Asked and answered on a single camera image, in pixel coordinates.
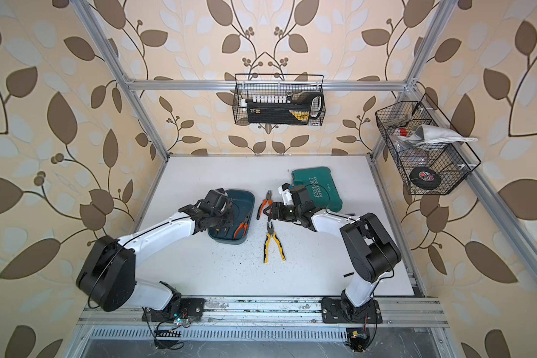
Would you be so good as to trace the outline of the black yellow tool box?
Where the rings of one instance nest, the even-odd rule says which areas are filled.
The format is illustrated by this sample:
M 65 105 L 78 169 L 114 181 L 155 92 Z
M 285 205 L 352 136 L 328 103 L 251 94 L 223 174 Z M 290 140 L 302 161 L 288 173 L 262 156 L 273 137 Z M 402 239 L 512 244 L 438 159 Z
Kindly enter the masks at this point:
M 306 125 L 310 119 L 310 107 L 304 104 L 250 102 L 246 111 L 250 123 Z

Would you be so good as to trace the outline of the black tape roll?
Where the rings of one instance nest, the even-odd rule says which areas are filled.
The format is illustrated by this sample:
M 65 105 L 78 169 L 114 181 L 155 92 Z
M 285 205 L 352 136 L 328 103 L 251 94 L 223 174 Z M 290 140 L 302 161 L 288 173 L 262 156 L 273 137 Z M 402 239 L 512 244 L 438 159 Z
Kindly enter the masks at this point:
M 438 172 L 427 167 L 414 168 L 410 173 L 410 183 L 423 190 L 437 189 L 442 183 Z

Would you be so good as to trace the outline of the aluminium front rail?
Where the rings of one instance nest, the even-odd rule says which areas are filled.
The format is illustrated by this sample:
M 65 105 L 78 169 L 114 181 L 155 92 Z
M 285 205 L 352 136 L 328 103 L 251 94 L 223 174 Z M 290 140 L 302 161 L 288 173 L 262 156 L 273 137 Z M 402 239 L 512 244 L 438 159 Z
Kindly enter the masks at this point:
M 322 308 L 321 297 L 187 296 L 189 315 L 202 326 L 320 327 L 332 319 Z M 380 328 L 449 328 L 443 307 L 436 298 L 379 297 Z M 123 307 L 107 313 L 84 309 L 78 326 L 143 325 L 143 309 Z

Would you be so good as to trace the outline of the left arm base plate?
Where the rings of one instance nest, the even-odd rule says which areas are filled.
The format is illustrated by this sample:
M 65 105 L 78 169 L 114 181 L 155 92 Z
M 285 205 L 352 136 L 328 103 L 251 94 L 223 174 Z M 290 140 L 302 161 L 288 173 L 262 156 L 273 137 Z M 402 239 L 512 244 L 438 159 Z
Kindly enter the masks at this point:
M 173 323 L 181 319 L 184 322 L 199 322 L 204 313 L 204 298 L 176 298 L 164 310 L 143 309 L 144 322 Z

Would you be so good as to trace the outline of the orange needle nose pliers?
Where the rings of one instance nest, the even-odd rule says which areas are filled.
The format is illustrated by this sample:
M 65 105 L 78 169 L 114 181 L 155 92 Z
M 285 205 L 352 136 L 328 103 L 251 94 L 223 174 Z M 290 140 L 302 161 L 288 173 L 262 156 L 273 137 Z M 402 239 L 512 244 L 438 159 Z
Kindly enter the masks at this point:
M 250 213 L 247 214 L 245 218 L 243 219 L 243 221 L 238 225 L 237 229 L 234 231 L 234 235 L 233 235 L 234 240 L 241 239 L 246 235 L 248 227 L 249 227 L 250 216 L 251 216 Z

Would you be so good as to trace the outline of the orange combination pliers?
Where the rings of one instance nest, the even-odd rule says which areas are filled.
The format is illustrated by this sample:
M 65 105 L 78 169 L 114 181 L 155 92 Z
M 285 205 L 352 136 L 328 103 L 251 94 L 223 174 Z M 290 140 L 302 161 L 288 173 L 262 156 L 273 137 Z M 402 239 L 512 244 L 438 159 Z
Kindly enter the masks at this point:
M 271 204 L 272 204 L 272 192 L 271 190 L 269 189 L 266 193 L 266 196 L 264 198 L 264 200 L 261 202 L 260 206 L 258 207 L 257 209 L 257 215 L 256 215 L 256 220 L 259 220 L 263 214 L 263 210 L 266 208 L 266 207 L 270 207 Z

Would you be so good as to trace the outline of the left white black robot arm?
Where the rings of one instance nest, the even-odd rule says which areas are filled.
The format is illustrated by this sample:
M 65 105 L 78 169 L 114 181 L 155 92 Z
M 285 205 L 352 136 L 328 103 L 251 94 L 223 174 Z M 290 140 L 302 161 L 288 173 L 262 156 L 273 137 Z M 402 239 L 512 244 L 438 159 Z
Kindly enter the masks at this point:
M 144 231 L 114 239 L 96 240 L 76 279 L 89 302 L 105 312 L 120 307 L 167 310 L 177 291 L 168 283 L 152 283 L 137 275 L 137 268 L 179 240 L 202 231 L 234 225 L 233 200 L 223 189 L 212 189 L 205 198 L 179 209 L 163 222 Z

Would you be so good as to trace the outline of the grey cloth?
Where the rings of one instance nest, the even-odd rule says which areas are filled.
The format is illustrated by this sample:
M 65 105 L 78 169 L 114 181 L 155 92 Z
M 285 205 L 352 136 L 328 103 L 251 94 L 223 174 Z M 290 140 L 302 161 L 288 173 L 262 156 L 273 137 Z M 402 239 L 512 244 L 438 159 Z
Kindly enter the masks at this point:
M 464 137 L 452 129 L 432 125 L 420 125 L 410 135 L 397 136 L 397 138 L 413 146 L 475 143 L 478 141 L 475 137 Z

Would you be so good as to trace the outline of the dark teal storage tray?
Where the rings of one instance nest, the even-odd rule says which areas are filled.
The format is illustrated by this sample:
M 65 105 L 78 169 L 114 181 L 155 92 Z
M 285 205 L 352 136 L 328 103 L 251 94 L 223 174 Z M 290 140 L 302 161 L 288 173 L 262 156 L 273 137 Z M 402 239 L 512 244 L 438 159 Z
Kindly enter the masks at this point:
M 228 195 L 228 198 L 230 198 L 233 202 L 231 207 L 233 213 L 233 224 L 231 225 L 231 227 L 228 228 L 210 228 L 207 230 L 207 234 L 211 239 L 216 240 L 218 243 L 240 245 L 241 243 L 244 243 L 244 241 L 246 241 L 247 233 L 243 238 L 234 240 L 234 231 L 243 221 L 245 216 L 249 213 L 251 214 L 251 221 L 252 210 L 255 203 L 255 196 L 252 192 L 239 189 L 228 189 L 226 193 Z

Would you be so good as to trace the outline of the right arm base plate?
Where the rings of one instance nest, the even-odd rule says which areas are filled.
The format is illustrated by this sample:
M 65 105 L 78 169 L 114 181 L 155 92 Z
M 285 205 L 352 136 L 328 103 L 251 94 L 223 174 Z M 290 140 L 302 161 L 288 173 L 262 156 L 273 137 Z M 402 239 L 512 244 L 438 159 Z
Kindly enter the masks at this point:
M 371 299 L 355 307 L 347 298 L 324 297 L 320 301 L 325 324 L 381 324 L 383 317 L 378 302 Z

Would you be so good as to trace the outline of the green plastic tool case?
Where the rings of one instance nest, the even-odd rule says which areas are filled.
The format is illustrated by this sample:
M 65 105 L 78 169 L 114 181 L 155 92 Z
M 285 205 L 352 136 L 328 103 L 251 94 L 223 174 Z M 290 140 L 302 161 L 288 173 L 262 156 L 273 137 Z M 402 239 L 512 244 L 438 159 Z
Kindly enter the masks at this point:
M 343 202 L 334 183 L 331 169 L 325 166 L 292 171 L 293 185 L 305 186 L 316 207 L 340 212 Z

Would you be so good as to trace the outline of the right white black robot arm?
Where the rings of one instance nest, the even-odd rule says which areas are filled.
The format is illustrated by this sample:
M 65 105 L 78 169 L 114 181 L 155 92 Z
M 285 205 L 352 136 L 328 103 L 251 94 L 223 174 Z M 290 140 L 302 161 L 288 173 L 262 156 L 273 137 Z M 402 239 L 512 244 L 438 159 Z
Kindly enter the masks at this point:
M 374 213 L 359 218 L 318 207 L 303 185 L 280 189 L 282 201 L 263 210 L 271 220 L 290 222 L 313 232 L 339 237 L 345 244 L 354 275 L 341 294 L 342 308 L 355 315 L 370 305 L 379 283 L 395 275 L 401 251 Z

